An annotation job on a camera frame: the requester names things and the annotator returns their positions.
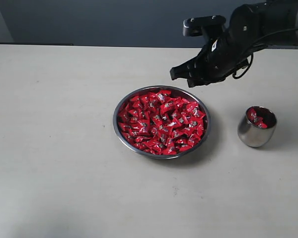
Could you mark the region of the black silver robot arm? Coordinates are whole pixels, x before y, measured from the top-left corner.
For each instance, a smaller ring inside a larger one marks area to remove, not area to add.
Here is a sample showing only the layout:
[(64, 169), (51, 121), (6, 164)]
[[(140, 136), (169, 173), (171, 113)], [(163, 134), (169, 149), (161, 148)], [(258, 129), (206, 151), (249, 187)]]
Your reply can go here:
[(221, 15), (184, 20), (183, 35), (203, 36), (206, 43), (187, 62), (170, 70), (172, 80), (183, 78), (190, 88), (224, 81), (249, 70), (254, 53), (270, 46), (298, 47), (298, 0), (267, 0), (237, 7), (225, 28)]

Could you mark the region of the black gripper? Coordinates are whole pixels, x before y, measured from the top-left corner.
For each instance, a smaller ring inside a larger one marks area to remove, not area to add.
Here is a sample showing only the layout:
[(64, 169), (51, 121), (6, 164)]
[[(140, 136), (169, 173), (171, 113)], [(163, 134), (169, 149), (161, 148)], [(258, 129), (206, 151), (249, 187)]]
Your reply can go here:
[(206, 86), (221, 82), (240, 69), (247, 72), (251, 66), (251, 55), (241, 56), (242, 48), (230, 37), (218, 37), (203, 46), (196, 58), (192, 58), (170, 70), (171, 80), (187, 79), (188, 87)]

